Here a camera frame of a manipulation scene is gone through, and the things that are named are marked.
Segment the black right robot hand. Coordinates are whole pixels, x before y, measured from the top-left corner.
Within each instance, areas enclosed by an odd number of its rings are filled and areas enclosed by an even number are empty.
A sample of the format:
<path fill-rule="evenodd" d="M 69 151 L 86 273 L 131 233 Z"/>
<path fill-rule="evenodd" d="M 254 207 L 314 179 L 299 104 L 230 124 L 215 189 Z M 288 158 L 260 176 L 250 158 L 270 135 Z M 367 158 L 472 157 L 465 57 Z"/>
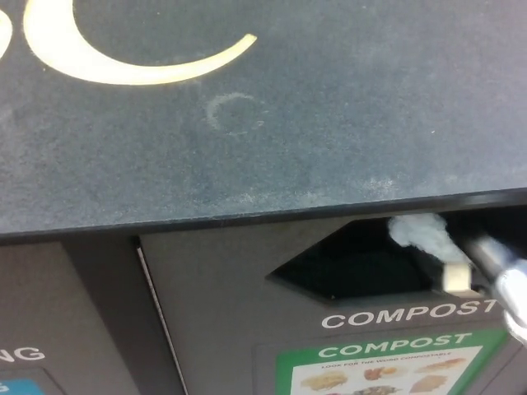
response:
<path fill-rule="evenodd" d="M 450 237 L 445 221 L 437 214 L 421 214 L 417 226 L 419 248 L 443 263 L 441 289 L 458 297 L 480 297 L 472 287 L 472 262 Z"/>

